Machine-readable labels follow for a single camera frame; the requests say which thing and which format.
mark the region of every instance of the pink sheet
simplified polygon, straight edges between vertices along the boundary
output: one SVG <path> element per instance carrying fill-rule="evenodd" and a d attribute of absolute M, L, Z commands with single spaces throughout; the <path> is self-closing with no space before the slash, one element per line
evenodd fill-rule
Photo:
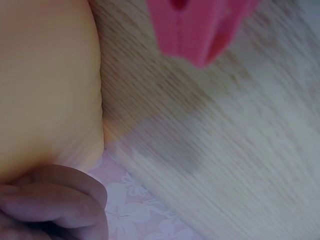
<path fill-rule="evenodd" d="M 110 240 L 205 240 L 141 186 L 108 153 L 89 172 L 108 191 Z"/>

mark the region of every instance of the hand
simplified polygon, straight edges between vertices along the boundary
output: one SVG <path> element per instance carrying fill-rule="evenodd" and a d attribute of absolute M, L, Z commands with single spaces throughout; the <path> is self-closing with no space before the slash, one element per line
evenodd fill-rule
<path fill-rule="evenodd" d="M 0 184 L 0 239 L 107 240 L 107 192 L 85 173 L 41 167 Z"/>

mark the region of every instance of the fingernail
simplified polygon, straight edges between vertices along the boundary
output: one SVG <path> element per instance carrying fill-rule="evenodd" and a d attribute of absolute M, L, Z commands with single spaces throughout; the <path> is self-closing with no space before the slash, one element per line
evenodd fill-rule
<path fill-rule="evenodd" d="M 0 184 L 0 196 L 14 195 L 20 192 L 20 187 Z"/>

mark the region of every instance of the wood grain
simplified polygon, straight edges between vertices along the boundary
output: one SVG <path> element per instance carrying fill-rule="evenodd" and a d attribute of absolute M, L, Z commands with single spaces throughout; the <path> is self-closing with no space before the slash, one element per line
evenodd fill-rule
<path fill-rule="evenodd" d="M 208 239 L 320 238 L 320 40 L 298 2 L 263 1 L 206 70 L 159 53 L 143 0 L 91 6 L 112 154 Z"/>

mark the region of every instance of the pink plastic clip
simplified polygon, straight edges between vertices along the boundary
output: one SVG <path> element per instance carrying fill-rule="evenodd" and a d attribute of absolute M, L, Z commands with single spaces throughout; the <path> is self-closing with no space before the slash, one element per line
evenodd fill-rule
<path fill-rule="evenodd" d="M 258 0 L 146 0 L 160 50 L 196 67 L 211 63 L 232 41 Z"/>

